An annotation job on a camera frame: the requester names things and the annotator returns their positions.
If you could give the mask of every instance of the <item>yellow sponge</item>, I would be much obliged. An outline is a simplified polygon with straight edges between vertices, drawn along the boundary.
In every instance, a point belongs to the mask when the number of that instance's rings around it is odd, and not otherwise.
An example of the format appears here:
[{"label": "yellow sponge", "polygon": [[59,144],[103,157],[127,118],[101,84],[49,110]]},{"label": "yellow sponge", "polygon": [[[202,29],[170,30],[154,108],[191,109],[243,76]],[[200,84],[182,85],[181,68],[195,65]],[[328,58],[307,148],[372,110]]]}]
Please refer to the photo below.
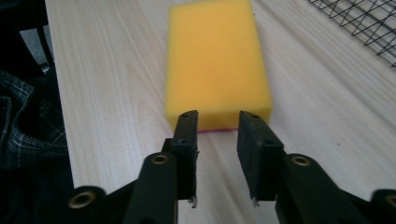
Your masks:
[{"label": "yellow sponge", "polygon": [[249,0],[211,0],[169,10],[165,116],[199,111],[199,131],[238,127],[241,110],[268,122],[272,104]]}]

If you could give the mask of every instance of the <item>dark cloth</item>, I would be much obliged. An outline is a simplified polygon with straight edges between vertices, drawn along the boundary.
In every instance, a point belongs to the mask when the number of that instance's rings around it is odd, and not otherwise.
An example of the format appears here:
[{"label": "dark cloth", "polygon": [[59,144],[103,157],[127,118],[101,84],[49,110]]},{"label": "dark cloth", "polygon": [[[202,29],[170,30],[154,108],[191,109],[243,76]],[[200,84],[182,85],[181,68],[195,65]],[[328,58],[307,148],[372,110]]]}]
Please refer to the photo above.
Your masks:
[{"label": "dark cloth", "polygon": [[0,72],[0,106],[0,168],[22,168],[68,155],[62,111],[43,92]]},{"label": "dark cloth", "polygon": [[52,223],[47,209],[74,189],[54,68],[0,71],[0,128],[0,223]]}]

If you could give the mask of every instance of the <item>wood grain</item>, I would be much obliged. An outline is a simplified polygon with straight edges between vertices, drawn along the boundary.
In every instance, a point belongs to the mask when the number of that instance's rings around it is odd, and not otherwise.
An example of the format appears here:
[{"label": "wood grain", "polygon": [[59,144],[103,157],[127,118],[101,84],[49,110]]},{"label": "wood grain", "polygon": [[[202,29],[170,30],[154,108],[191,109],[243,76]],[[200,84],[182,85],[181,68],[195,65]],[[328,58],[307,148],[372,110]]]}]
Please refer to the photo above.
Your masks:
[{"label": "wood grain", "polygon": [[[75,186],[135,180],[172,132],[163,114],[171,0],[46,0]],[[396,186],[396,73],[305,0],[254,0],[274,113],[288,153],[312,157],[368,200]],[[277,223],[254,208],[237,132],[198,136],[198,208],[179,223]]]}]

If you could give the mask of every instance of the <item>wire mesh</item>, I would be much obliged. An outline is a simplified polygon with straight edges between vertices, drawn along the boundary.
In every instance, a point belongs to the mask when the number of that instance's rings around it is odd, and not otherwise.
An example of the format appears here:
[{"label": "wire mesh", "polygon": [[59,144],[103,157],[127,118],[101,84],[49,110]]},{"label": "wire mesh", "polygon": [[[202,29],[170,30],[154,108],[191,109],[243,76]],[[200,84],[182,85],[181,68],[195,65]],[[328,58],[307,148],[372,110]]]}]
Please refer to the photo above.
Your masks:
[{"label": "wire mesh", "polygon": [[396,0],[309,0],[396,67]]}]

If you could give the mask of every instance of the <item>plaid shirt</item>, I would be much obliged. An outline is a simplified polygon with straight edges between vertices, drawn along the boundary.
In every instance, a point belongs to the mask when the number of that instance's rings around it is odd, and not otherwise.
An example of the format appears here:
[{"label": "plaid shirt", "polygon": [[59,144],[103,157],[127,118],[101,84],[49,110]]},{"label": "plaid shirt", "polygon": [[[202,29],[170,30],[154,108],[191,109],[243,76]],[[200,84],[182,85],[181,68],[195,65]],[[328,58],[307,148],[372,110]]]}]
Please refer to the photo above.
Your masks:
[{"label": "plaid shirt", "polygon": [[0,71],[0,168],[68,155],[62,110],[36,87]]}]

